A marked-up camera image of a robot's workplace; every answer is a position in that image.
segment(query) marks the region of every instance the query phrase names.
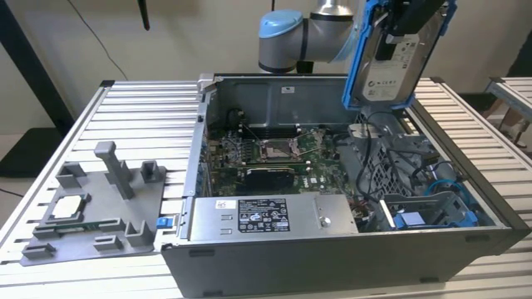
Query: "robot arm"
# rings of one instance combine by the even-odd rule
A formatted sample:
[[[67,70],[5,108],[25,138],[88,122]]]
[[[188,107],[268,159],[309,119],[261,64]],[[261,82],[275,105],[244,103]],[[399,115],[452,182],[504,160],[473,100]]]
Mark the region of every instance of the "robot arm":
[[[360,7],[360,26],[345,1],[320,0],[308,19],[293,10],[269,12],[260,24],[259,66],[287,73],[297,61],[337,61],[355,48],[344,107],[405,108],[456,0],[360,0]]]

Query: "sticker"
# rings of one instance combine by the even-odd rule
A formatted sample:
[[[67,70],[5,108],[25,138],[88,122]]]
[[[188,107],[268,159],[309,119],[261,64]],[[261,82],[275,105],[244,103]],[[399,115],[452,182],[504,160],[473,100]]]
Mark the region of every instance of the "sticker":
[[[396,99],[417,45],[417,34],[407,34],[396,45],[392,59],[372,61],[363,90],[364,97],[369,101]]]
[[[236,201],[216,201],[216,209],[236,209]]]
[[[283,86],[281,87],[281,93],[295,93],[296,88],[293,86]]]
[[[289,232],[285,199],[240,199],[240,232]]]

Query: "white component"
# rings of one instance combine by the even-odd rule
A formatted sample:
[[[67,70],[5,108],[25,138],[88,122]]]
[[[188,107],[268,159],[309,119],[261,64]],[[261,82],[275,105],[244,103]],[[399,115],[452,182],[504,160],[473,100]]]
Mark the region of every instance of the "white component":
[[[283,86],[281,87],[281,93],[295,93],[296,88],[293,86]]]
[[[364,97],[369,101],[391,101],[397,97],[417,45],[417,34],[407,34],[396,45],[392,59],[373,59],[363,89]]]
[[[69,218],[72,214],[77,212],[77,208],[81,203],[81,196],[65,196],[57,200],[56,206],[53,208],[52,216],[56,219]]]
[[[236,209],[236,201],[216,201],[216,209]]]

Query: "aluminum extrusion table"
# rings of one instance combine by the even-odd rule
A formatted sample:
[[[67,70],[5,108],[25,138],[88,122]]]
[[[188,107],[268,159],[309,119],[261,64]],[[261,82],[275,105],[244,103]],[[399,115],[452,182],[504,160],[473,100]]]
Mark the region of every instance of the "aluminum extrusion table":
[[[444,83],[419,82],[417,99],[467,157],[532,226],[532,162]],[[59,183],[63,162],[104,170],[92,150],[115,140],[131,168],[156,159],[168,169],[161,216],[180,212],[197,109],[195,82],[116,82],[100,87],[57,152],[0,230],[0,298],[180,298],[160,254],[21,267]],[[156,243],[172,237],[160,230]],[[532,235],[500,256],[477,259],[447,283],[287,295],[285,298],[531,298]]]

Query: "metal case frame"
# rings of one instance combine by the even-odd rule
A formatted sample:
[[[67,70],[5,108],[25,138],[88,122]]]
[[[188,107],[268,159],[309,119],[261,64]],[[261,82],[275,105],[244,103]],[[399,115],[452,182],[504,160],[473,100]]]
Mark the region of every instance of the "metal case frame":
[[[233,83],[273,81],[279,94],[283,80],[285,83],[292,82],[296,88],[296,83],[316,86],[317,80],[323,80],[332,90],[337,89],[337,97],[335,92],[329,94],[331,105],[337,103],[341,107],[340,101],[335,102],[335,99],[340,99],[344,76],[217,75],[212,77],[211,83],[200,81],[204,103],[213,104],[213,107],[221,105],[221,97],[225,95],[221,84],[219,89],[213,84],[225,80],[235,80]],[[269,100],[279,95],[272,94],[269,89],[263,92]],[[471,184],[467,185],[469,192],[484,200],[485,208],[493,212],[492,217],[497,218],[500,226],[364,233],[313,239],[295,237],[291,240],[189,242],[187,239],[195,206],[195,197],[189,196],[183,205],[179,238],[161,249],[172,276],[187,297],[444,282],[479,257],[501,254],[531,232],[421,105],[413,103],[407,112],[416,129],[425,133],[444,158],[453,161],[463,174],[471,178]],[[284,123],[279,119],[265,118],[261,124]],[[191,168],[187,176],[197,180]]]

